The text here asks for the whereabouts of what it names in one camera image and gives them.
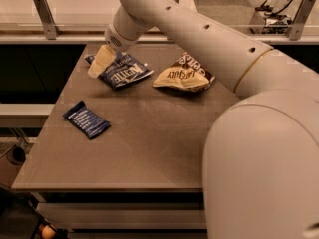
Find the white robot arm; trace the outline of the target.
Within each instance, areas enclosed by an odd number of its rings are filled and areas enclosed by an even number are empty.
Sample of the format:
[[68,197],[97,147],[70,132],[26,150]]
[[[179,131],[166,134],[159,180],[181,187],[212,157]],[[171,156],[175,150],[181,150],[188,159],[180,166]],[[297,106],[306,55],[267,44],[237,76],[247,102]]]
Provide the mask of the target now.
[[235,98],[204,146],[208,238],[319,239],[317,73],[175,0],[119,1],[105,31],[111,49],[157,27]]

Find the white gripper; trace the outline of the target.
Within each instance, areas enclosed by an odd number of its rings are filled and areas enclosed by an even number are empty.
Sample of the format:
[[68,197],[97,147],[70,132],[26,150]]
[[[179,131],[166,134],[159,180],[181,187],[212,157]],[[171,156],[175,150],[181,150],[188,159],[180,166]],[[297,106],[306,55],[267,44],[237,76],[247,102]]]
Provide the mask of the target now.
[[108,45],[101,46],[96,54],[95,59],[88,70],[88,75],[91,78],[96,78],[113,62],[116,57],[114,50],[126,51],[136,43],[136,41],[122,37],[112,24],[106,28],[104,36]]

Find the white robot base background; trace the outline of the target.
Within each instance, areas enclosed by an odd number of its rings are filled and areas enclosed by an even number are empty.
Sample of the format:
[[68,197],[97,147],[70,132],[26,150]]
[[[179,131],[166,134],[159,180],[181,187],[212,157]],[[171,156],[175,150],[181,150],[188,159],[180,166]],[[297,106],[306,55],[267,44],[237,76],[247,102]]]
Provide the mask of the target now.
[[292,24],[295,14],[290,16],[286,10],[294,0],[276,0],[271,6],[264,1],[254,9],[248,29],[252,34],[285,34]]

